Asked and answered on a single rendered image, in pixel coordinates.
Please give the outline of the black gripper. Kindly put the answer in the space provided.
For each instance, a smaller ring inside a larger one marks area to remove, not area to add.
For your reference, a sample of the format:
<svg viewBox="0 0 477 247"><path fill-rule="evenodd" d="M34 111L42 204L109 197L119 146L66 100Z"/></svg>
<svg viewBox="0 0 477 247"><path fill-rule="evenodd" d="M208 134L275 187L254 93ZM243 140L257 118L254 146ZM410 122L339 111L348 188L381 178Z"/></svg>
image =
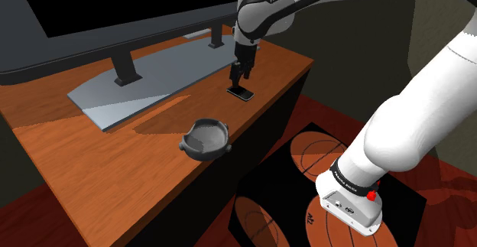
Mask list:
<svg viewBox="0 0 477 247"><path fill-rule="evenodd" d="M239 42L235 43L235 57L237 61L231 64L231 69L229 73L229 79L232 81L232 87L239 86L239 80L242 76L248 80L250 77L250 72L253 66L255 65L255 55L257 52L257 45L244 45Z"/></svg>

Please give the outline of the black smartphone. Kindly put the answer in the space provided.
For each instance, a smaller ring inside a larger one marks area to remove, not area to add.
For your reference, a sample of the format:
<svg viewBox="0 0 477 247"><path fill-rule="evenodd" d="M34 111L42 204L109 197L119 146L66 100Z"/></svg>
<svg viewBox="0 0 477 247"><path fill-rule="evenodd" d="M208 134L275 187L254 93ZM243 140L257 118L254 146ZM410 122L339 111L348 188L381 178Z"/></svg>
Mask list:
<svg viewBox="0 0 477 247"><path fill-rule="evenodd" d="M242 86L237 86L237 87L230 86L226 91L245 102L249 101L255 96L253 92L247 90L246 88Z"/></svg>

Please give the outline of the grey flat rectangular object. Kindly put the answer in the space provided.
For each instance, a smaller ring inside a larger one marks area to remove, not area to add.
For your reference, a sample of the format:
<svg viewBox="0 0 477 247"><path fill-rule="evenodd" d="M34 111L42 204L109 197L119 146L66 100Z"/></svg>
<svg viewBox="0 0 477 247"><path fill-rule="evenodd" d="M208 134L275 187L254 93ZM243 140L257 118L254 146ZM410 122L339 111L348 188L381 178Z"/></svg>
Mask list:
<svg viewBox="0 0 477 247"><path fill-rule="evenodd" d="M195 31L193 33L185 34L183 37L186 38L186 39L194 39L194 38L197 38L197 37L201 37L205 34L208 34L210 32L211 32L211 29L206 28L206 29L202 29L200 31Z"/></svg>

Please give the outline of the grey bowl with knobs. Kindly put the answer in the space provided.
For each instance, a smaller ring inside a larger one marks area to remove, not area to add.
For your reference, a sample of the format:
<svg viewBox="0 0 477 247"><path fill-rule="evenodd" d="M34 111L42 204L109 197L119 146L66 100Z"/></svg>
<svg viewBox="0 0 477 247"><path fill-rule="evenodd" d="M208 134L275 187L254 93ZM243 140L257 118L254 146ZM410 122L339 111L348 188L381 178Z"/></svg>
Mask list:
<svg viewBox="0 0 477 247"><path fill-rule="evenodd" d="M229 127L216 119L197 119L182 136L179 149L196 161L213 161L232 150Z"/></svg>

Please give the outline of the basketball patterned robot stand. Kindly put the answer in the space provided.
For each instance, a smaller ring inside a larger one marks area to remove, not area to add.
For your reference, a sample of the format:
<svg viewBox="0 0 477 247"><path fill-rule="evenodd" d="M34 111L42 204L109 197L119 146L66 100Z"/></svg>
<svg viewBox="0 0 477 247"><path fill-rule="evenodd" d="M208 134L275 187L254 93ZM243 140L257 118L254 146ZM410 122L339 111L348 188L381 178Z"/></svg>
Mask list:
<svg viewBox="0 0 477 247"><path fill-rule="evenodd" d="M320 205L316 177L346 144L310 123L239 183L229 231L241 247L414 247L426 198L390 174L381 179L383 222L363 236Z"/></svg>

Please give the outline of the black television with grey base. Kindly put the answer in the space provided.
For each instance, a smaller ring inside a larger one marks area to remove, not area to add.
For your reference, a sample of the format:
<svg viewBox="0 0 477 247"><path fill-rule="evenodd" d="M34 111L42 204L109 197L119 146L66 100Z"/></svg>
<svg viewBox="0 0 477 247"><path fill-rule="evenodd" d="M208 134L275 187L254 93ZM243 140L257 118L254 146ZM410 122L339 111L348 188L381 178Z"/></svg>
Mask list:
<svg viewBox="0 0 477 247"><path fill-rule="evenodd" d="M237 0L0 0L0 86L110 59L69 93L108 130L207 78L234 59L219 26ZM210 28L194 39L185 34Z"/></svg>

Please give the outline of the wooden television cabinet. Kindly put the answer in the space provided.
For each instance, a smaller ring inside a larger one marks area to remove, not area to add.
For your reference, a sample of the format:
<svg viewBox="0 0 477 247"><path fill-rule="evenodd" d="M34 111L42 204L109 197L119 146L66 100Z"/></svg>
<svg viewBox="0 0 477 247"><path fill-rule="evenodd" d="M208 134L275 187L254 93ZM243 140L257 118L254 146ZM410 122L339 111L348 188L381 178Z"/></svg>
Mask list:
<svg viewBox="0 0 477 247"><path fill-rule="evenodd" d="M223 69L107 132L67 93L112 68L99 60L39 80L0 86L0 113L89 247L132 239L185 189L206 163L178 145L198 118L214 118L238 138L310 70L309 57L262 41L243 86L230 95Z"/></svg>

